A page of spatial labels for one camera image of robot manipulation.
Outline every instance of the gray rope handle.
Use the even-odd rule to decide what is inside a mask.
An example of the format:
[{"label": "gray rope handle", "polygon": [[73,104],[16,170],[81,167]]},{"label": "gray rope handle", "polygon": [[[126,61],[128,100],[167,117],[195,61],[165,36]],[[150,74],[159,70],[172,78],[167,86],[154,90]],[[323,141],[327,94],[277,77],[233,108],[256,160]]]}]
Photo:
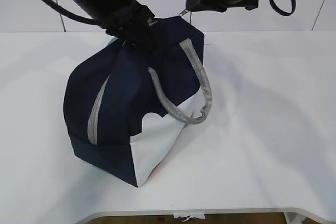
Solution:
[{"label": "gray rope handle", "polygon": [[200,124],[203,123],[209,115],[210,109],[212,107],[212,92],[208,76],[206,75],[205,69],[197,55],[197,52],[193,46],[193,43],[190,39],[186,39],[180,43],[181,48],[185,52],[190,61],[197,78],[200,82],[203,96],[205,98],[205,105],[201,109],[201,116],[198,118],[191,118],[183,113],[177,106],[175,106],[164,94],[159,76],[156,71],[152,68],[148,68],[149,74],[152,77],[154,89],[162,106],[167,110],[168,114],[171,115],[176,120],[185,123],[185,124]]}]

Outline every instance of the navy blue bag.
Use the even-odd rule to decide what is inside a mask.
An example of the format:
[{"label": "navy blue bag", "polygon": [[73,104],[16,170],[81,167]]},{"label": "navy blue bag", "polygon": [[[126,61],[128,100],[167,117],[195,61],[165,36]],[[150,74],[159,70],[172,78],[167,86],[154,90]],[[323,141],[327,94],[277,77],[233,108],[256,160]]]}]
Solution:
[{"label": "navy blue bag", "polygon": [[[117,39],[72,72],[64,99],[75,155],[136,187],[183,126],[203,122],[212,106],[202,32],[179,17],[151,30],[158,41],[154,53]],[[199,90],[206,104],[194,119]]]}]

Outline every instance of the black cable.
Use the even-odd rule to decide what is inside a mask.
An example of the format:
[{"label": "black cable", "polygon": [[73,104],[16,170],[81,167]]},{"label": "black cable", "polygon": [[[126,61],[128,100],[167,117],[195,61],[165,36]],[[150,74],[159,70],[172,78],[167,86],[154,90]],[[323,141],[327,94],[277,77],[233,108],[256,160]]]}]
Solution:
[{"label": "black cable", "polygon": [[53,0],[42,0],[45,4],[47,4],[49,7],[54,9],[55,11],[61,13],[62,15],[75,20],[77,22],[81,22],[88,25],[98,25],[98,26],[104,26],[104,24],[108,24],[109,20],[104,19],[91,19],[91,18],[84,18],[81,16],[78,16],[72,12],[69,12],[68,10],[64,9],[63,7],[56,4]]},{"label": "black cable", "polygon": [[295,12],[296,9],[296,0],[290,0],[291,4],[292,4],[292,10],[290,13],[285,12],[284,10],[280,9],[276,3],[274,2],[274,0],[269,0],[269,3],[271,4],[271,7],[273,8],[273,10],[275,10],[278,14],[282,15],[282,16],[290,16]]}]

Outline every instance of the table surface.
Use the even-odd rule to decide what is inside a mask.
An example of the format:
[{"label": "table surface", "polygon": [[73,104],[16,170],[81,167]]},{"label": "table surface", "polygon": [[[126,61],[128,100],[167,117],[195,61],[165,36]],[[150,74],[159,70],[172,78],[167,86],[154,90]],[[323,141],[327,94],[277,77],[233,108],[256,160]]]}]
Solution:
[{"label": "table surface", "polygon": [[293,211],[336,222],[336,31],[206,33],[214,106],[141,188],[76,158],[62,115],[103,33],[0,34],[0,223]]}]

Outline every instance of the zipper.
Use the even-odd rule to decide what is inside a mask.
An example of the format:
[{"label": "zipper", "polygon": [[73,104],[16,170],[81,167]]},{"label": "zipper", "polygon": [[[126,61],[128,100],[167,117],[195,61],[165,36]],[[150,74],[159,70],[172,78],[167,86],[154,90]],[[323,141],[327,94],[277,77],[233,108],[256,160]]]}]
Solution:
[{"label": "zipper", "polygon": [[92,111],[90,113],[89,121],[88,121],[88,139],[91,144],[97,145],[97,128],[98,128],[98,116],[99,116],[99,110],[101,106],[101,101],[104,96],[104,91],[106,88],[106,84],[109,80],[110,76],[107,77],[103,85],[101,86],[98,95],[96,97],[96,100],[94,101]]}]

